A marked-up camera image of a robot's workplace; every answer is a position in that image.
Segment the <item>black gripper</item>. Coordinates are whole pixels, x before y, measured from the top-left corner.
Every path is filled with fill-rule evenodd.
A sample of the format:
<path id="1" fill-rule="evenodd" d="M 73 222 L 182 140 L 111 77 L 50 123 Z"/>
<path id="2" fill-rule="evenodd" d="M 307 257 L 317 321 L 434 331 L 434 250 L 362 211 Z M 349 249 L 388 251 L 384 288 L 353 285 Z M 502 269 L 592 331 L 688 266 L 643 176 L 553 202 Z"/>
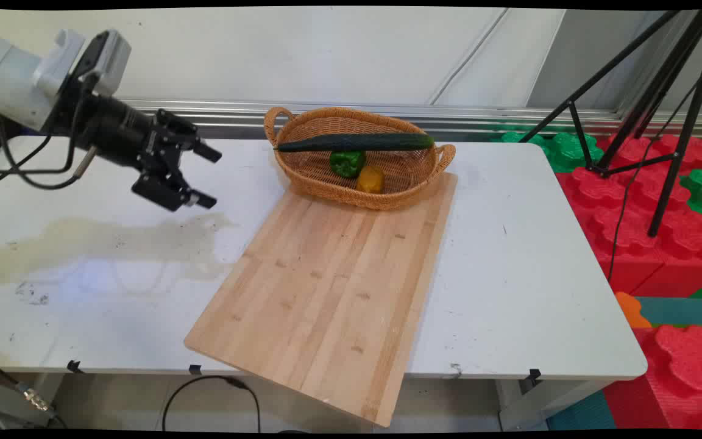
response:
<path id="1" fill-rule="evenodd" d="M 140 173 L 134 194 L 168 211 L 183 206 L 214 207 L 217 198 L 187 184 L 179 169 L 180 156 L 191 151 L 211 162 L 222 153 L 209 147 L 198 126 L 166 109 L 153 116 L 112 96 L 92 91 L 94 79 L 69 78 L 59 90 L 54 134 L 67 135 L 70 148 L 89 152 Z"/>

